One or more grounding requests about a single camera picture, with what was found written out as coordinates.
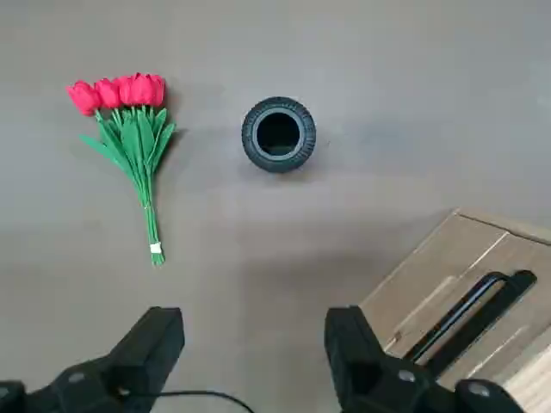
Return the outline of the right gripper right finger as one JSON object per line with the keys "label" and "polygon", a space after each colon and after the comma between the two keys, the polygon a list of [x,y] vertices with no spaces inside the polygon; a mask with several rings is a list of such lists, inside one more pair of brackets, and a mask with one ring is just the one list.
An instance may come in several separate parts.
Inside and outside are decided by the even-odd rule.
{"label": "right gripper right finger", "polygon": [[428,369],[387,354],[357,306],[325,315],[325,352],[342,412],[521,412],[500,385],[463,379],[449,390]]}

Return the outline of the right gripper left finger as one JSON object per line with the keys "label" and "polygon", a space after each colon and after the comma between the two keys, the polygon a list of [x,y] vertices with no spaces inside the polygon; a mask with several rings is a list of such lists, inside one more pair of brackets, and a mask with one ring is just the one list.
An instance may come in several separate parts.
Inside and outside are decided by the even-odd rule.
{"label": "right gripper left finger", "polygon": [[1,411],[150,412],[184,343],[181,310],[151,307],[108,354],[67,367],[38,391],[3,380]]}

